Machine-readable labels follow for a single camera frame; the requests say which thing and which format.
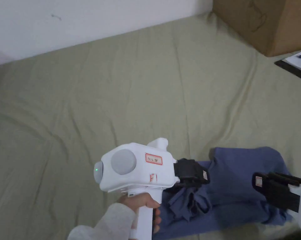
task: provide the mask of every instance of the white handheld gripper device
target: white handheld gripper device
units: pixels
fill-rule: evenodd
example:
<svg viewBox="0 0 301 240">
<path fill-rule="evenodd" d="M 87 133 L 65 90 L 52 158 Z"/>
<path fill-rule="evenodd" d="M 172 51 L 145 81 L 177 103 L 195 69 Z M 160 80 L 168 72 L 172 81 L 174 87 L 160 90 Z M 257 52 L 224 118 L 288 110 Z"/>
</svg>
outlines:
<svg viewBox="0 0 301 240">
<path fill-rule="evenodd" d="M 163 190 L 179 182 L 174 171 L 177 161 L 167 146 L 167 139 L 158 138 L 147 146 L 129 143 L 116 147 L 95 164 L 95 180 L 103 191 L 127 192 L 129 197 L 149 193 L 162 203 Z M 139 208 L 129 239 L 151 240 L 152 226 L 153 209 Z"/>
</svg>

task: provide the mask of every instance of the crumpled fabric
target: crumpled fabric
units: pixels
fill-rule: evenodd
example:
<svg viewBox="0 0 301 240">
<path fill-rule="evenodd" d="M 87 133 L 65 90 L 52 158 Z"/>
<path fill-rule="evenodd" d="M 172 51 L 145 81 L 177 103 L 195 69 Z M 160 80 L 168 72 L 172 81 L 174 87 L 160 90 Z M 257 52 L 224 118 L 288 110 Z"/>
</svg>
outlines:
<svg viewBox="0 0 301 240">
<path fill-rule="evenodd" d="M 221 230 L 247 223 L 284 225 L 292 217 L 266 202 L 252 187 L 255 172 L 290 174 L 280 153 L 270 147 L 214 150 L 208 169 L 211 182 L 201 188 L 164 191 L 160 207 L 162 223 L 154 240 Z"/>
</svg>

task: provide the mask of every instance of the person's fingers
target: person's fingers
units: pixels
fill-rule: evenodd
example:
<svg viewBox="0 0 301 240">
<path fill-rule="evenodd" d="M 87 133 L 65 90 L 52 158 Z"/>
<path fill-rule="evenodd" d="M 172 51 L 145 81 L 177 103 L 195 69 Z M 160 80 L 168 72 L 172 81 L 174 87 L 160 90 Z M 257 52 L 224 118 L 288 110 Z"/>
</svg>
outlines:
<svg viewBox="0 0 301 240">
<path fill-rule="evenodd" d="M 157 233 L 159 230 L 160 230 L 160 226 L 156 225 L 155 228 L 154 228 L 154 230 L 153 230 L 153 232 Z"/>
<path fill-rule="evenodd" d="M 155 216 L 159 216 L 159 215 L 160 215 L 160 210 L 156 209 Z"/>
<path fill-rule="evenodd" d="M 147 206 L 148 208 L 158 208 L 160 204 L 152 199 L 149 193 L 141 193 L 134 197 L 135 206 L 137 208 Z"/>
<path fill-rule="evenodd" d="M 134 212 L 143 206 L 147 206 L 148 208 L 158 208 L 160 206 L 158 202 L 152 199 L 149 193 L 141 193 L 133 197 L 122 196 L 118 202 L 126 205 Z"/>
<path fill-rule="evenodd" d="M 156 217 L 155 218 L 155 224 L 160 224 L 162 222 L 162 218 L 161 217 Z"/>
</svg>

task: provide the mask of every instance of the mattress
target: mattress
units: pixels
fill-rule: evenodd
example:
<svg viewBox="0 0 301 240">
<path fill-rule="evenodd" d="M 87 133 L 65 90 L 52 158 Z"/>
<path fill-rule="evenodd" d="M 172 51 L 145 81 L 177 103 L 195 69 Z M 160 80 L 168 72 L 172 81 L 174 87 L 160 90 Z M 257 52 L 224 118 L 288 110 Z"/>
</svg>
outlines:
<svg viewBox="0 0 301 240">
<path fill-rule="evenodd" d="M 0 66 L 0 240 L 66 239 L 117 194 L 93 166 L 121 144 L 169 141 L 176 159 L 215 146 L 280 151 L 301 177 L 301 80 L 214 14 Z M 278 239 L 249 224 L 183 239 Z"/>
</svg>

